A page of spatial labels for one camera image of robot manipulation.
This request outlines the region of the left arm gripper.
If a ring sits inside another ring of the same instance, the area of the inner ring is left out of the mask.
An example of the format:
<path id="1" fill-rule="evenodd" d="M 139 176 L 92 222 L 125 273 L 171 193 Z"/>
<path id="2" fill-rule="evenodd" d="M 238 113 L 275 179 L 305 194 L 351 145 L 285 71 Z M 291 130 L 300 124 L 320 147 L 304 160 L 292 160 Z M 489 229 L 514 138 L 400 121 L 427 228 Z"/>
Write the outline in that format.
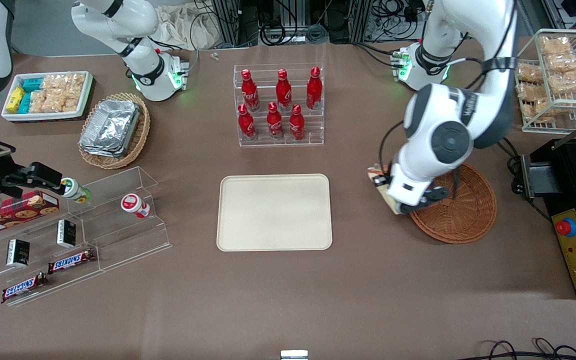
<path id="1" fill-rule="evenodd" d="M 431 179 L 410 178 L 401 166 L 392 166 L 390 176 L 383 173 L 375 175 L 375 187 L 387 188 L 387 195 L 398 203 L 398 212 L 402 215 L 421 208 L 421 199 L 431 183 Z"/>

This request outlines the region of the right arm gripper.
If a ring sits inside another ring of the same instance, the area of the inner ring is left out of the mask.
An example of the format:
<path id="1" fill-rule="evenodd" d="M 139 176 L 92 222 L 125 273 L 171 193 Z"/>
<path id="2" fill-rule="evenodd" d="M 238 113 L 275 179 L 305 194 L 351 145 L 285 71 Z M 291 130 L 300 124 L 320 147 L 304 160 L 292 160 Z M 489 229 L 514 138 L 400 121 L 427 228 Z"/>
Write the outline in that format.
<path id="1" fill-rule="evenodd" d="M 6 175 L 0 181 L 0 194 L 9 198 L 22 198 L 25 189 L 34 189 L 35 181 L 38 182 L 61 182 L 62 174 L 41 162 L 32 162 L 29 167 L 19 168 L 15 173 Z M 66 185 L 57 183 L 41 183 L 39 188 L 63 195 Z"/>

